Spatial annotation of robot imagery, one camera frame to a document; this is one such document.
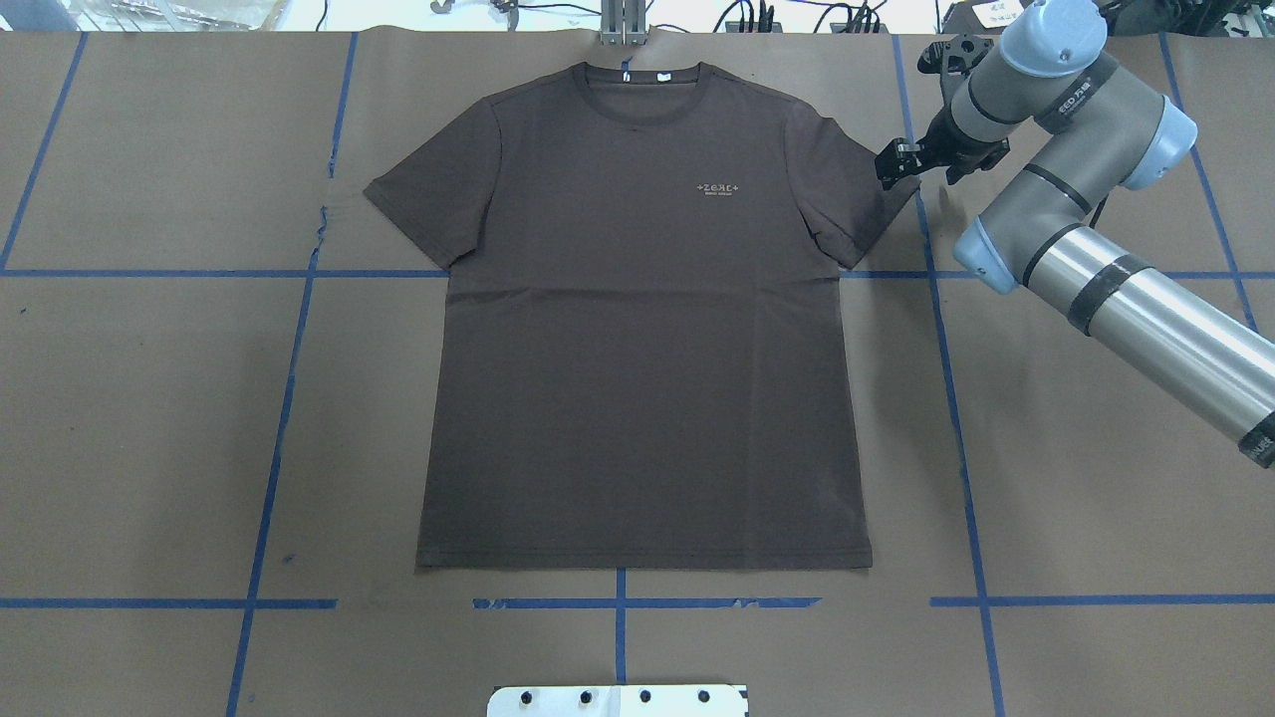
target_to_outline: t-shirt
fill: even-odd
[[[872,159],[708,64],[579,64],[372,181],[450,270],[418,565],[870,565],[838,265],[917,186]]]

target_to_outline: white label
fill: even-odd
[[[983,23],[983,27],[1005,27],[1023,14],[1023,8],[1016,0],[1000,0],[974,5],[974,14],[978,15],[978,22]]]

